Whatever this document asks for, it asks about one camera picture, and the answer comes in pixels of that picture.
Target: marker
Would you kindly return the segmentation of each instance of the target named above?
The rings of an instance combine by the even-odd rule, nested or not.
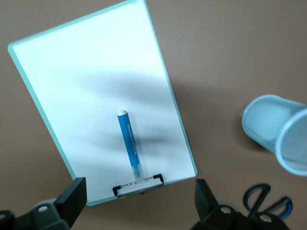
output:
[[[128,113],[126,112],[126,110],[120,110],[117,117],[128,152],[130,164],[132,166],[134,178],[137,182],[140,182],[143,180],[142,168],[139,161],[138,153],[136,151],[135,139],[130,125]]]

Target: scissor handle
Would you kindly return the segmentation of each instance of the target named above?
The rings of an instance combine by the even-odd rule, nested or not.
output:
[[[250,189],[248,189],[244,196],[243,196],[243,204],[245,208],[250,211],[248,218],[253,218],[254,215],[258,212],[258,209],[260,208],[261,204],[263,203],[265,197],[269,193],[271,187],[268,184],[257,184]],[[253,195],[255,192],[261,190],[260,195],[258,196],[255,204],[253,207],[249,205],[249,198],[251,195]],[[262,213],[273,213],[276,210],[279,210],[281,207],[285,207],[284,211],[278,215],[280,219],[286,219],[292,212],[293,204],[289,197],[285,196],[281,198],[279,201],[265,209]]]
[[[264,213],[273,213],[276,210],[279,210],[280,208],[284,207],[284,210],[281,214],[278,215],[278,217],[282,220],[286,219],[292,212],[293,204],[289,197],[284,196],[279,201],[268,207],[266,210],[264,210]]]
[[[258,196],[255,204],[253,207],[250,207],[248,200],[252,194],[255,192],[261,190],[260,195]],[[255,186],[252,186],[250,189],[248,189],[244,196],[243,196],[243,204],[246,207],[246,209],[249,211],[248,218],[253,218],[255,214],[258,212],[258,209],[260,208],[261,204],[263,203],[265,197],[271,190],[271,187],[268,184],[257,184]]]

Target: small whiteboard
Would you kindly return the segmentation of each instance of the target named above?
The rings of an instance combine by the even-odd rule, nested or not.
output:
[[[87,205],[134,180],[118,123],[129,113],[145,177],[197,173],[144,0],[129,0],[11,43],[9,53]]]

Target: tabletop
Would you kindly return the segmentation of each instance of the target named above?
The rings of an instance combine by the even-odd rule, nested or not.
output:
[[[20,216],[57,197],[72,179],[7,46],[119,0],[0,2],[0,209]],[[307,2],[147,0],[198,169],[218,200],[246,215],[242,197],[271,185],[264,207],[291,197],[290,229],[307,225],[307,178],[287,172],[249,139],[240,114],[263,94],[307,104]],[[195,178],[93,207],[72,229],[190,229]]]

